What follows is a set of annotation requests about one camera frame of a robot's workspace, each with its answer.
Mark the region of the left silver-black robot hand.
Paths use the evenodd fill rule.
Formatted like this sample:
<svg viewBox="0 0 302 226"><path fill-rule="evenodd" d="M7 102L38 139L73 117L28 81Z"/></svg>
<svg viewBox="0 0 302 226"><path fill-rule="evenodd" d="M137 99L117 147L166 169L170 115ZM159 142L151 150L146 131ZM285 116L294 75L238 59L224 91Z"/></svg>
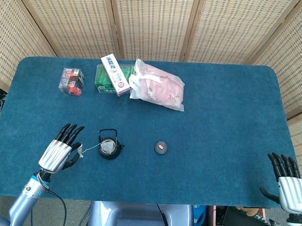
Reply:
<svg viewBox="0 0 302 226"><path fill-rule="evenodd" d="M84 126L66 124L53 139L39 159L42 171L54 174L73 166L82 157L82 143L73 143Z"/></svg>

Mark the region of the right silver-black robot hand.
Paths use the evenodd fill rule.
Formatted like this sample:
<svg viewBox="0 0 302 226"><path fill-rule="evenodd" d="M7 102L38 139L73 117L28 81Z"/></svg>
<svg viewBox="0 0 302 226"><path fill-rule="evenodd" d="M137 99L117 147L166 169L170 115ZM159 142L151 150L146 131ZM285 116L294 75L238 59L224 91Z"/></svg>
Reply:
<svg viewBox="0 0 302 226"><path fill-rule="evenodd" d="M279 204L288 214L302 215L302 178L297 162L281 154L269 153L279 195L272 195L261 187L260 192L269 200Z"/></svg>

